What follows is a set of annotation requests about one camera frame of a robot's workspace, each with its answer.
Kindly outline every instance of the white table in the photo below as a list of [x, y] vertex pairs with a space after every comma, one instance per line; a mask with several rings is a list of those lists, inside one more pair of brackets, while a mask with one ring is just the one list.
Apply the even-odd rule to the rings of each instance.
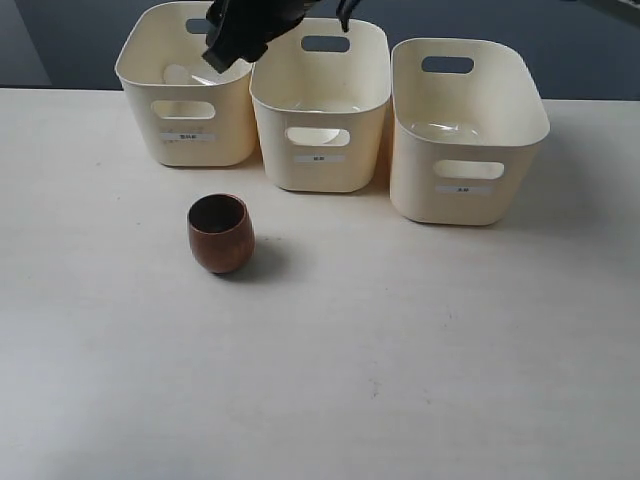
[[[640, 478], [640, 104], [546, 105], [473, 229], [384, 164], [291, 194], [156, 164], [122, 93], [0, 91], [0, 478]], [[185, 235], [220, 191], [259, 238], [228, 280]]]

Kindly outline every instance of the brown cup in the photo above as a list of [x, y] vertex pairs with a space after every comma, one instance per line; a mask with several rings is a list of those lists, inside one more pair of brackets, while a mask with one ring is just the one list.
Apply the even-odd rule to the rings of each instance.
[[256, 246], [247, 206], [233, 195], [201, 198], [189, 210], [189, 245], [211, 273], [230, 273], [246, 264]]

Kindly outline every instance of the label sticker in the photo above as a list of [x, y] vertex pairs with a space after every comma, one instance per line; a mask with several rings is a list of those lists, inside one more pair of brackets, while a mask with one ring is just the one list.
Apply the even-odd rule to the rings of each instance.
[[491, 195], [492, 187], [457, 187], [452, 185], [438, 185], [438, 193], [457, 193], [460, 195]]
[[213, 142], [216, 136], [213, 133], [176, 133], [165, 132], [160, 134], [165, 142]]
[[296, 155], [296, 163], [340, 163], [345, 161], [344, 155]]

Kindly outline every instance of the plastic basket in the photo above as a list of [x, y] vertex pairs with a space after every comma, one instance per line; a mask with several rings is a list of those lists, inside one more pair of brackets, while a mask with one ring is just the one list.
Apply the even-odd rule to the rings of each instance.
[[391, 65], [385, 33], [307, 18], [269, 45], [251, 94], [269, 179], [286, 190], [352, 192], [376, 166]]
[[515, 51], [413, 39], [392, 52], [391, 201], [427, 223], [489, 225], [511, 204], [549, 120]]
[[[251, 65], [239, 61], [218, 75], [201, 58], [204, 32], [187, 30], [188, 21], [204, 19], [207, 7], [206, 2], [174, 2], [147, 10], [116, 63], [147, 148], [165, 165], [229, 166], [255, 148]], [[191, 68], [198, 75], [204, 70], [207, 84], [194, 81]], [[188, 73], [180, 75], [180, 69]]]

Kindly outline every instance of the gray background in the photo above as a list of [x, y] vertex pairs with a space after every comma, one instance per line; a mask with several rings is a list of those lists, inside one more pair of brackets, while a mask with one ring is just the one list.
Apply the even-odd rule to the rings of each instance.
[[[113, 74], [117, 54], [140, 14], [161, 3], [0, 1], [15, 1], [54, 87], [93, 89], [120, 88]], [[313, 14], [332, 16], [336, 4], [337, 0], [325, 0]], [[509, 45], [523, 55], [546, 98], [640, 99], [640, 29], [579, 3], [364, 0], [356, 18], [383, 27], [392, 45], [419, 36], [480, 38]], [[42, 73], [34, 71], [33, 76], [40, 75], [46, 85]], [[1, 76], [0, 83], [16, 83]]]

